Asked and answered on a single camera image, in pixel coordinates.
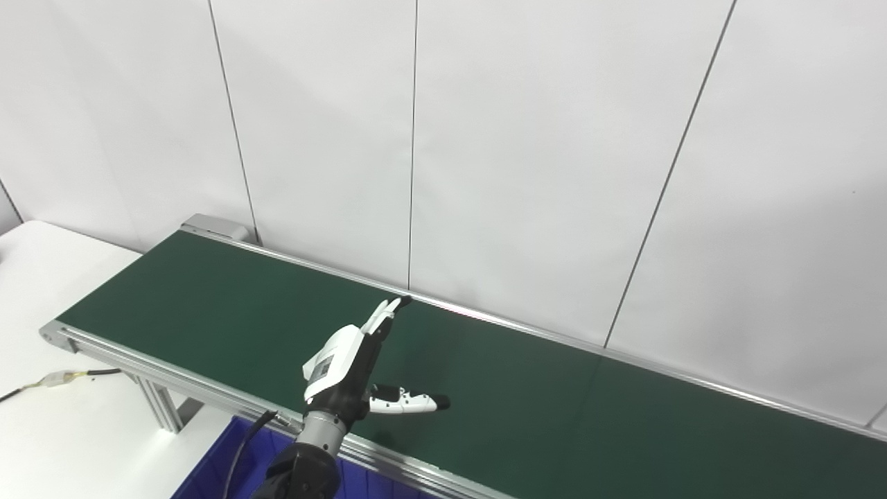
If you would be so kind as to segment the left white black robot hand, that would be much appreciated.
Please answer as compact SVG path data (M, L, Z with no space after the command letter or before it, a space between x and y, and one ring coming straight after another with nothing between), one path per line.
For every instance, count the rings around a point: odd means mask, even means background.
M381 301L367 322L338 329L302 365L307 382L302 398L308 413L328 414L351 428L368 414L403 416L449 410L452 401L446 395L371 381L395 316L409 303L410 296Z

